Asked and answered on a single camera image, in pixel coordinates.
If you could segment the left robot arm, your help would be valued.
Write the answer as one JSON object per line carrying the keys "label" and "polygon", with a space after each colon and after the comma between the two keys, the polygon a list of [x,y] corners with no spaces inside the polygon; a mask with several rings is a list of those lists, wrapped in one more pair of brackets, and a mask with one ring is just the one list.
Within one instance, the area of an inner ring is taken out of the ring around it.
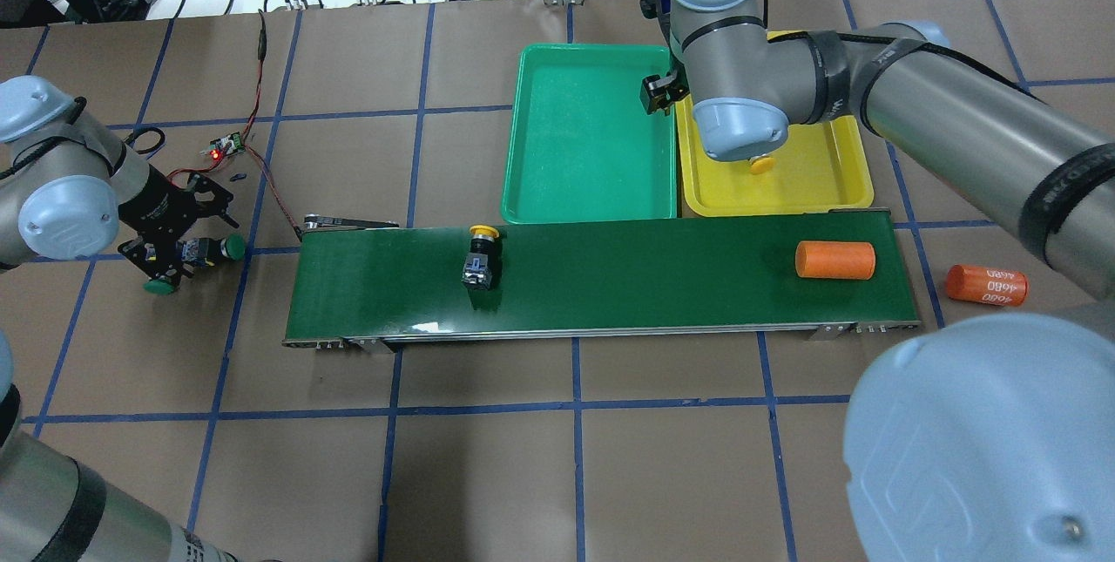
{"label": "left robot arm", "polygon": [[198,268],[246,256],[244,238],[187,238],[198,220],[233,225],[233,193],[202,169],[178,186],[72,97],[37,75],[1,85],[3,271],[43,256],[72,261],[100,254],[120,226],[135,238],[119,253],[146,277],[152,295],[171,295]]}

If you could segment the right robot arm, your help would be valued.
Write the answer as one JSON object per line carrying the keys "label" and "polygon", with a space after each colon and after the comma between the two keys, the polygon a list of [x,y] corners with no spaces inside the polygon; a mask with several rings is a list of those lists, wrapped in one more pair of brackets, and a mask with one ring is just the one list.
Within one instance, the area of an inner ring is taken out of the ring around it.
{"label": "right robot arm", "polygon": [[956,52],[935,25],[769,38],[760,0],[641,0],[707,156],[852,116],[1092,297],[896,343],[849,397],[849,508],[872,561],[1111,561],[1112,136]]}

